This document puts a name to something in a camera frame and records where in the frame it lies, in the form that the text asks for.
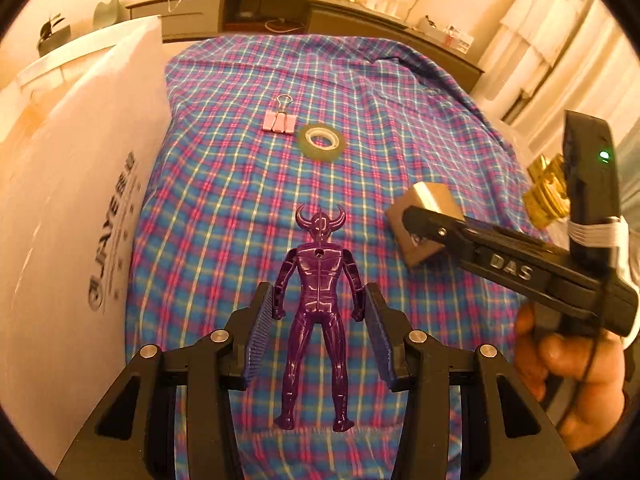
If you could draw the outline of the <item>person's right hand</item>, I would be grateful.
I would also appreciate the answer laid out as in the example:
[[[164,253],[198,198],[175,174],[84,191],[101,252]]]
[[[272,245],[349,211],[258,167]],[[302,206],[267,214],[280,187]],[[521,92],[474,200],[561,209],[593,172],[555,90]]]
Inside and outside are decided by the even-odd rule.
[[[514,367],[538,401],[544,398],[546,380],[551,375],[582,381],[575,404],[559,426],[567,448],[581,451],[606,437],[623,415],[622,340],[607,330],[598,341],[558,334],[537,340],[534,326],[534,305],[526,302],[514,324]]]

